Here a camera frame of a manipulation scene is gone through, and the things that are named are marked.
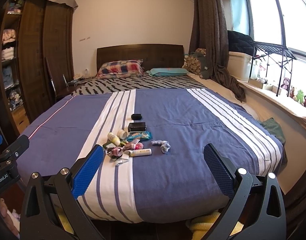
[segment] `plaid pillow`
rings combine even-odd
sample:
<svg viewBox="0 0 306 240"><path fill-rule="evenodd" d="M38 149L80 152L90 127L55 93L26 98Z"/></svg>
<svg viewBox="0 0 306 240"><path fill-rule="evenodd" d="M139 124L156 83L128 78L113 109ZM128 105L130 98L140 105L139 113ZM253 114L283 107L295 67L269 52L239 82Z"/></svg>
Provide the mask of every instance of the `plaid pillow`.
<svg viewBox="0 0 306 240"><path fill-rule="evenodd" d="M96 78L125 78L133 76L142 76L142 59L132 59L124 61L112 61L104 63L99 69Z"/></svg>

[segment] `bed frame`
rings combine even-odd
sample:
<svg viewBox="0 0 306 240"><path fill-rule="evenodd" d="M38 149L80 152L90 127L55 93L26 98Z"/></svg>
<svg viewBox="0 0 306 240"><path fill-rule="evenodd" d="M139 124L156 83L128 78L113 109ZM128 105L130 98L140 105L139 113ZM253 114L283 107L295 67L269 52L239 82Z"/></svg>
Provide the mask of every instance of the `bed frame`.
<svg viewBox="0 0 306 240"><path fill-rule="evenodd" d="M184 64L183 45L132 44L97 49L96 66L111 61L143 59L144 71L152 68L180 68Z"/></svg>

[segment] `drying rack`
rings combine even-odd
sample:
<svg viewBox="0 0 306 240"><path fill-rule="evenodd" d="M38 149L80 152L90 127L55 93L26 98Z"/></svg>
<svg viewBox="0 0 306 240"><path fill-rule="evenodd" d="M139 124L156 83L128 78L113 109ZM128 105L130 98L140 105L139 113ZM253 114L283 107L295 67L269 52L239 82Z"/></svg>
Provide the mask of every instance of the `drying rack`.
<svg viewBox="0 0 306 240"><path fill-rule="evenodd" d="M288 89L287 89L287 96L288 96L289 92L290 92L291 79L292 79L293 60L294 59L297 60L297 58L289 50L289 48L287 46L284 46L284 45L253 41L253 47L254 47L254 52L253 52L253 56L252 56L250 77L251 77L251 73L252 73L254 60L255 59L260 59L261 60L261 58L263 58L264 62L267 63L266 75L265 75L265 77L266 77L268 75L269 59L271 58L281 68L281 74L280 74L280 79L279 79L279 82L278 82L276 96L278 96L278 93L280 91L283 68L285 70L287 70L291 75L290 76L290 84L289 84ZM260 55L260 56L254 56L254 55L256 55L257 51L262 51L264 54ZM274 58L271 57L272 54L281 55L282 56L282 61L276 61Z"/></svg>

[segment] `metal screw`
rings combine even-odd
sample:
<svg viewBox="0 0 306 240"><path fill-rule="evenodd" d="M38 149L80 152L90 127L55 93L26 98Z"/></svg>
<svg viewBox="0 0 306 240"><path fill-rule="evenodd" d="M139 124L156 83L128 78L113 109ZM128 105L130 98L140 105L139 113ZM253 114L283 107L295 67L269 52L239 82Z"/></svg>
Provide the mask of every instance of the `metal screw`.
<svg viewBox="0 0 306 240"><path fill-rule="evenodd" d="M68 173L69 173L69 169L68 168L64 168L64 169L61 170L61 174L62 175L66 175Z"/></svg>
<svg viewBox="0 0 306 240"><path fill-rule="evenodd" d="M38 173L34 172L31 177L32 177L32 179L36 179L38 177Z"/></svg>
<svg viewBox="0 0 306 240"><path fill-rule="evenodd" d="M237 171L239 174L242 174L242 175L245 175L247 173L246 169L244 168L239 168Z"/></svg>
<svg viewBox="0 0 306 240"><path fill-rule="evenodd" d="M273 172L269 172L269 177L270 177L271 179L275 179L275 174L274 174Z"/></svg>

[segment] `black box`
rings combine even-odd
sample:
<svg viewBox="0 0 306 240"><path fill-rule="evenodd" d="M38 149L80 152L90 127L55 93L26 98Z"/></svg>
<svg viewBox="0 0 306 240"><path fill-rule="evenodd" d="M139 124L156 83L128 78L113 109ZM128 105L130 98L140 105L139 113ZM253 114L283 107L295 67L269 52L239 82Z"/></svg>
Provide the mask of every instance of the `black box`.
<svg viewBox="0 0 306 240"><path fill-rule="evenodd" d="M145 122L130 122L127 129L129 132L145 132L146 123Z"/></svg>

